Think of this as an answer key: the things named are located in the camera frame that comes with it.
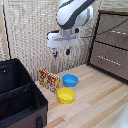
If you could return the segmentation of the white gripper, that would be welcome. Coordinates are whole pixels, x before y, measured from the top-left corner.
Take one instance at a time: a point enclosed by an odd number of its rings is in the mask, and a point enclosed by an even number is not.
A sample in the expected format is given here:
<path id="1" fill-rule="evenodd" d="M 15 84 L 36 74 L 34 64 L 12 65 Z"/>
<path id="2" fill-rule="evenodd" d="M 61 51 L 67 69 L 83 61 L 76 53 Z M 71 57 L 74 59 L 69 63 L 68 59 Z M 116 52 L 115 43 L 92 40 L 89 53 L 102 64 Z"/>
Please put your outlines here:
<path id="1" fill-rule="evenodd" d="M 58 56 L 58 52 L 55 48 L 77 45 L 79 40 L 79 33 L 72 33 L 68 30 L 66 30 L 64 33 L 61 33 L 60 30 L 56 30 L 47 34 L 47 46 L 53 49 L 53 56 L 55 59 Z M 69 48 L 66 50 L 66 55 L 70 55 L 70 53 L 71 49 Z"/>

